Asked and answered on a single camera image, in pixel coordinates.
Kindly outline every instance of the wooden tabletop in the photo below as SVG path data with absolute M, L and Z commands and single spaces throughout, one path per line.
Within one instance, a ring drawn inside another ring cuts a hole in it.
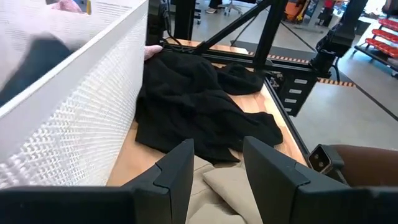
M 199 42 L 184 41 L 180 40 L 182 44 L 189 46 L 196 46 Z M 237 47 L 228 47 L 222 45 L 216 45 L 212 47 L 215 50 L 222 50 L 228 52 L 235 52 L 241 54 L 247 54 L 247 50 L 240 49 Z M 271 93 L 268 91 L 266 86 L 262 87 L 262 90 L 258 93 L 243 95 L 243 96 L 230 96 L 232 100 L 240 107 L 243 111 L 248 113 L 257 113 L 260 111 L 265 111 L 266 113 L 272 114 L 276 123 L 284 135 L 284 141 L 275 148 L 285 155 L 295 159 L 296 161 L 307 165 L 305 159 L 295 142 L 292 133 L 286 125 L 285 120 L 282 117 L 275 101 L 271 97 Z M 143 173 L 145 170 L 150 168 L 161 159 L 164 154 L 151 149 L 147 146 L 135 142 L 137 134 L 138 124 L 133 122 L 131 128 L 124 140 L 123 146 L 119 153 L 118 159 L 113 167 L 112 173 L 109 176 L 107 185 L 110 186 L 120 186 L 130 181 L 131 179 L 137 177 L 139 174 Z M 239 159 L 243 159 L 241 153 L 231 151 L 234 156 Z

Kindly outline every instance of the black cable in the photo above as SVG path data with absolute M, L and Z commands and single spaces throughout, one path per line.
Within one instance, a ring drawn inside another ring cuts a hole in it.
M 338 81 L 338 82 L 340 82 L 340 72 L 338 71 L 338 60 L 339 60 L 339 59 L 340 59 L 340 58 L 337 58 L 335 64 L 332 65 L 332 67 L 333 67 L 333 68 L 335 69 L 335 71 L 336 71 L 336 78 L 337 78 L 337 81 Z
M 236 36 L 236 38 L 231 42 L 231 47 L 234 47 L 235 42 L 238 40 L 238 38 L 243 34 L 243 32 L 250 26 L 250 24 L 257 18 L 257 16 L 254 16 L 254 18 L 243 28 L 243 30 Z
M 167 41 L 168 38 L 166 38 L 166 39 L 162 38 L 163 47 L 164 47 L 164 45 L 167 44 L 173 51 L 184 52 L 183 45 L 181 44 L 181 42 L 172 35 L 172 26 L 171 26 L 170 19 L 169 19 L 170 18 L 170 0 L 166 0 L 166 1 L 167 1 L 167 10 L 165 10 L 163 12 L 162 16 L 164 18 L 164 23 L 165 23 L 165 28 L 166 28 L 166 31 L 167 31 L 167 35 L 169 35 L 168 38 L 171 38 L 172 40 L 174 40 L 174 42 L 176 44 L 178 44 L 180 46 L 180 48 L 176 48 L 174 46 L 171 46 L 171 44 Z

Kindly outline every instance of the yellow and black tape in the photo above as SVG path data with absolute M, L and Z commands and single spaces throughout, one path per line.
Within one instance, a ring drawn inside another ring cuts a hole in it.
M 277 60 L 286 60 L 290 62 L 298 62 L 298 63 L 310 63 L 309 60 L 303 60 L 303 59 L 297 59 L 297 58 L 290 58 L 290 57 L 282 57 L 282 56 L 277 56 L 277 55 L 268 55 L 269 59 L 277 59 Z M 318 78 L 318 83 L 325 83 L 325 84 L 331 84 L 331 85 L 339 85 L 339 86 L 347 86 L 347 87 L 356 87 L 354 83 L 351 82 L 342 82 L 342 81 L 336 81 L 336 80 L 331 80 L 328 78 Z
M 325 84 L 332 84 L 332 85 L 339 85 L 339 86 L 347 86 L 347 87 L 356 87 L 354 83 L 351 82 L 343 82 L 343 81 L 336 81 L 331 80 L 328 78 L 318 78 L 318 83 L 325 83 Z
M 285 60 L 289 62 L 297 62 L 297 63 L 310 63 L 309 60 L 304 60 L 304 59 L 297 59 L 297 58 L 291 58 L 291 57 L 283 57 L 283 56 L 278 56 L 278 55 L 268 55 L 268 58 L 270 59 L 277 59 L 277 60 Z

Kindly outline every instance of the beige cloth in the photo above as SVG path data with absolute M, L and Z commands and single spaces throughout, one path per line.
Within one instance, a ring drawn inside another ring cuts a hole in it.
M 262 223 L 243 163 L 214 168 L 195 156 L 187 223 Z

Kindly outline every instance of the white perforated barrier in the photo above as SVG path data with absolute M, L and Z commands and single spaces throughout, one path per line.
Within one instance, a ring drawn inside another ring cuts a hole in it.
M 0 188 L 104 185 L 142 85 L 147 1 L 0 108 Z

